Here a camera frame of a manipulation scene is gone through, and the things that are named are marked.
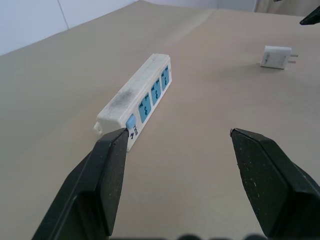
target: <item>white power adapter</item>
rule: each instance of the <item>white power adapter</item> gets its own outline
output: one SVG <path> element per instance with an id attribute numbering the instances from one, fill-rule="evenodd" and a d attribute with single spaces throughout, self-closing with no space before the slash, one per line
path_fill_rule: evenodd
<path id="1" fill-rule="evenodd" d="M 94 129 L 102 135 L 128 128 L 129 152 L 171 82 L 170 57 L 152 54 L 98 114 Z"/>
<path id="2" fill-rule="evenodd" d="M 298 57 L 298 55 L 292 55 L 291 47 L 265 46 L 260 66 L 274 69 L 285 69 L 288 63 L 296 63 L 295 61 L 289 61 L 290 57 Z"/>

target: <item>power strip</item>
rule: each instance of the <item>power strip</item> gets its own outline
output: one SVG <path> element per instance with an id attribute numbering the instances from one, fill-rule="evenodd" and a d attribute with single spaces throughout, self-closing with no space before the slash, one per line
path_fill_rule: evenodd
<path id="1" fill-rule="evenodd" d="M 129 152 L 171 82 L 170 57 L 152 54 L 98 114 L 94 126 L 97 134 L 128 128 Z"/>

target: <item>beige table surface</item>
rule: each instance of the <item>beige table surface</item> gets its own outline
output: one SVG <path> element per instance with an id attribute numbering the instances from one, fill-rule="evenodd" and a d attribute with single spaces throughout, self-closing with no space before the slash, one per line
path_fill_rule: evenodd
<path id="1" fill-rule="evenodd" d="M 170 55 L 173 81 L 127 154 L 114 236 L 261 233 L 229 131 L 274 139 L 320 183 L 320 27 L 300 19 L 139 1 L 1 56 L 0 239 L 32 237 L 96 115 L 152 53 Z M 297 63 L 260 68 L 265 45 Z"/>

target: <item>tabletop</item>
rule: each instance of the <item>tabletop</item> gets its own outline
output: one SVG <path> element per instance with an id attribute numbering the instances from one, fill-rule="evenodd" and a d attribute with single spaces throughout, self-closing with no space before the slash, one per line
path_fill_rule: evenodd
<path id="1" fill-rule="evenodd" d="M 320 182 L 320 29 L 300 20 L 138 1 L 0 56 L 1 239 L 32 237 L 97 114 L 152 53 L 170 55 L 172 84 L 127 154 L 113 236 L 262 233 L 229 132 L 272 138 Z M 265 45 L 296 64 L 261 68 Z"/>

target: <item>blue switch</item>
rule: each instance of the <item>blue switch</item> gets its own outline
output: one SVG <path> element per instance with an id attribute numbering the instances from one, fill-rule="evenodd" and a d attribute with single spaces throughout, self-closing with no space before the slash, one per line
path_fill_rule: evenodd
<path id="1" fill-rule="evenodd" d="M 128 119 L 128 121 L 126 121 L 125 126 L 127 129 L 132 129 L 135 125 L 136 125 L 137 119 L 135 115 L 131 115 Z"/>

